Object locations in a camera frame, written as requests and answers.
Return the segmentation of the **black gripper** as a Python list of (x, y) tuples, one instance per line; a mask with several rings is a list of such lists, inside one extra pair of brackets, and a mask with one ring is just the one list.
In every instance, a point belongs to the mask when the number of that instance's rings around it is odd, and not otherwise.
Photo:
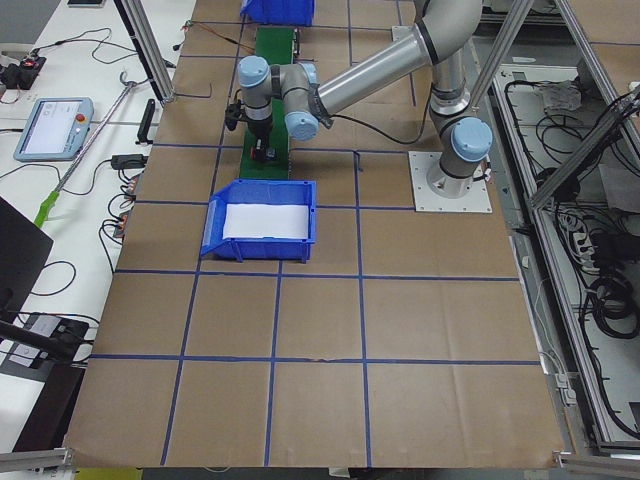
[(257, 150), (267, 150), (270, 147), (270, 135), (273, 128), (273, 118), (261, 120), (248, 119), (248, 129), (254, 136), (253, 147)]

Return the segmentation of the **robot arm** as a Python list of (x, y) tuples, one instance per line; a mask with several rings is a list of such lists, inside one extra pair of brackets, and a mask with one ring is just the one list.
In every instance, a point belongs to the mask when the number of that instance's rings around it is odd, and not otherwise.
[(272, 130), (272, 102), (282, 101), (289, 137), (307, 141), (321, 126), (331, 127), (344, 109), (391, 85), (417, 69), (432, 69), (426, 113), (436, 126), (443, 152), (427, 175), (431, 189), (445, 198), (466, 195), (473, 174), (493, 142), (490, 127), (469, 113), (462, 49), (481, 20), (479, 1), (418, 1), (409, 32), (385, 49), (319, 82), (310, 63), (269, 64), (247, 56), (238, 67), (241, 99), (229, 104), (225, 124), (234, 130), (244, 122), (265, 157)]

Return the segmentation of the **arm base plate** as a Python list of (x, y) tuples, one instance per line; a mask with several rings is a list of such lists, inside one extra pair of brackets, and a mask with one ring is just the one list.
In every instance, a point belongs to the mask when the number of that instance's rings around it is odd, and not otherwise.
[(477, 166), (469, 178), (456, 179), (441, 169), (440, 157), (440, 152), (408, 153), (415, 210), (490, 214), (492, 206), (481, 167)]

